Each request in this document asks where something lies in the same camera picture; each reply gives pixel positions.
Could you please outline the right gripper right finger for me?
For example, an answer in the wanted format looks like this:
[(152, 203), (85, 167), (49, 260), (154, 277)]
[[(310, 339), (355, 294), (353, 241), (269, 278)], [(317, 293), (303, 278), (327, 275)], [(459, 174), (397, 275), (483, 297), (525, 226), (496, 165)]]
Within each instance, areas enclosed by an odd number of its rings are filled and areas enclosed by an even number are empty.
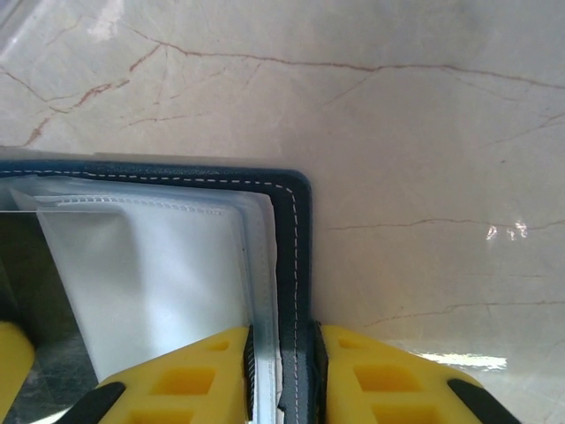
[(407, 352), (315, 325), (319, 423), (517, 423), (453, 355)]

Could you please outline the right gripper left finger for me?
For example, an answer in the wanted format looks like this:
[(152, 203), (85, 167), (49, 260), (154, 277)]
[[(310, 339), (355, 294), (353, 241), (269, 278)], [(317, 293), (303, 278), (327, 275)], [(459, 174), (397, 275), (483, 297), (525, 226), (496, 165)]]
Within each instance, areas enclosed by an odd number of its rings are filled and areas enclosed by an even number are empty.
[(236, 327), (120, 371), (65, 413), (67, 423), (248, 423), (253, 328)]

